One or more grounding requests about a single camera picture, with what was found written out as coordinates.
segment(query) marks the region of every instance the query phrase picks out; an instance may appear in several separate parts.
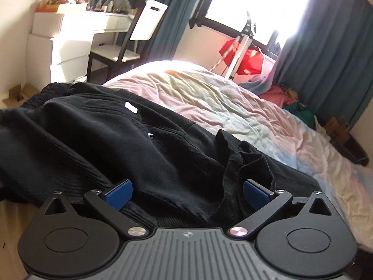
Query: cardboard box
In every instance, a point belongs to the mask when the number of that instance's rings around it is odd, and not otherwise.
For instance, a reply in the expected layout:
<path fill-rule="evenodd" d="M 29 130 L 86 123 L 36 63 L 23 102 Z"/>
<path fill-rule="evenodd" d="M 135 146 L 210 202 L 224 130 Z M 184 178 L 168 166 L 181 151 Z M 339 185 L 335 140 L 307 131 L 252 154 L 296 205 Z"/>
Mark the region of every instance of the cardboard box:
<path fill-rule="evenodd" d="M 331 119 L 325 125 L 326 133 L 335 139 L 339 144 L 345 144 L 350 139 L 350 134 L 348 133 L 348 125 L 341 125 L 335 117 Z"/>
<path fill-rule="evenodd" d="M 17 85 L 9 90 L 9 97 L 4 99 L 3 103 L 7 108 L 18 107 L 38 92 L 32 85 L 26 84 L 23 89 L 21 85 Z"/>

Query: ribbed rubber pad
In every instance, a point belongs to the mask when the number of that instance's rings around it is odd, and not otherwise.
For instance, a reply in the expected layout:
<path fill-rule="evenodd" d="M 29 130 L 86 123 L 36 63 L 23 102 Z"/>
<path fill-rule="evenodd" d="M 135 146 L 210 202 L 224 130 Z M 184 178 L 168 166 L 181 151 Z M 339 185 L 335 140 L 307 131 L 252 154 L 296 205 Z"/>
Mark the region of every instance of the ribbed rubber pad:
<path fill-rule="evenodd" d="M 29 280 L 41 280 L 31 276 Z M 294 280 L 264 263 L 247 241 L 220 229 L 157 229 L 127 243 L 107 269 L 82 280 Z"/>

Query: green clothing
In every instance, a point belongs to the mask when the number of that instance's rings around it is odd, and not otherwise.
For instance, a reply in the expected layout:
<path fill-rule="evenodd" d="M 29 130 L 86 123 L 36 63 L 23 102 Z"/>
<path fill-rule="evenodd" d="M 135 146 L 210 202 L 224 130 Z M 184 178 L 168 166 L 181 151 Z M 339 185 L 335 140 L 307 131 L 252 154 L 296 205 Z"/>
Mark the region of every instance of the green clothing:
<path fill-rule="evenodd" d="M 315 117 L 314 114 L 310 112 L 308 108 L 301 106 L 299 102 L 295 102 L 289 106 L 284 105 L 283 109 L 289 111 L 294 116 L 297 116 L 301 119 L 308 127 L 315 128 Z"/>

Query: black lever arm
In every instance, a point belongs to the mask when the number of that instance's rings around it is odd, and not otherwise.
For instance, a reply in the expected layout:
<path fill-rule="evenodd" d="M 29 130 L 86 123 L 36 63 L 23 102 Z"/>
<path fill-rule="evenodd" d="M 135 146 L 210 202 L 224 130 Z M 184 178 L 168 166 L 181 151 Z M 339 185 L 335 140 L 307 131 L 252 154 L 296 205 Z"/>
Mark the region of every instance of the black lever arm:
<path fill-rule="evenodd" d="M 99 190 L 91 190 L 83 196 L 84 203 L 96 212 L 100 220 L 111 225 L 126 240 L 144 238 L 149 235 L 146 228 L 124 216 L 101 199 L 99 197 L 100 193 Z"/>
<path fill-rule="evenodd" d="M 253 213 L 250 217 L 231 227 L 227 235 L 236 239 L 250 239 L 268 223 L 281 213 L 288 205 L 292 204 L 293 196 L 285 190 L 276 190 L 277 197 L 267 205 Z"/>

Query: blanket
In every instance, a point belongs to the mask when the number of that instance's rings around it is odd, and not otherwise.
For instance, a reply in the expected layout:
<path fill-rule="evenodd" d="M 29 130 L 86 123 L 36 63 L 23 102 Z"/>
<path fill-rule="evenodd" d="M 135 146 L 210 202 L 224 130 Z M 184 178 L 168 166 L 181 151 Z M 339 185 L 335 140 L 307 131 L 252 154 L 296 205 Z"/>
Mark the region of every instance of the blanket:
<path fill-rule="evenodd" d="M 246 140 L 320 184 L 360 247 L 373 251 L 373 170 L 352 164 L 319 133 L 234 82 L 182 61 L 148 63 L 104 86 L 127 89 L 216 134 Z"/>

